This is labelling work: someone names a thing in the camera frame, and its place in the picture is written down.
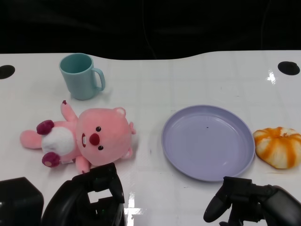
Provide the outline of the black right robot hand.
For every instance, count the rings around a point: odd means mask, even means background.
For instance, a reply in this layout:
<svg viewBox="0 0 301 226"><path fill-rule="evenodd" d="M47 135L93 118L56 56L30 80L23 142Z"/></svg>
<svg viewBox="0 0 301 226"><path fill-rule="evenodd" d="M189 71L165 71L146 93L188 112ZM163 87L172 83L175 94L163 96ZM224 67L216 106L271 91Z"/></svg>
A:
<svg viewBox="0 0 301 226"><path fill-rule="evenodd" d="M221 226L242 226L244 221L265 220L269 226L299 226L301 203L279 186L258 186L250 179L224 177L223 185L210 201L203 219L217 220L231 208Z"/></svg>

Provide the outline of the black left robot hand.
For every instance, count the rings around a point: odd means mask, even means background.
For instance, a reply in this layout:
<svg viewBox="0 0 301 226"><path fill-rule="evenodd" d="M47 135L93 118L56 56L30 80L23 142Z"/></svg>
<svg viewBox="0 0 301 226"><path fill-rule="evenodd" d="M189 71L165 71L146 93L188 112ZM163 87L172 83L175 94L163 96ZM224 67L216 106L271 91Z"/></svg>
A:
<svg viewBox="0 0 301 226"><path fill-rule="evenodd" d="M45 208L43 226L125 226L124 193L114 163L62 184Z"/></svg>

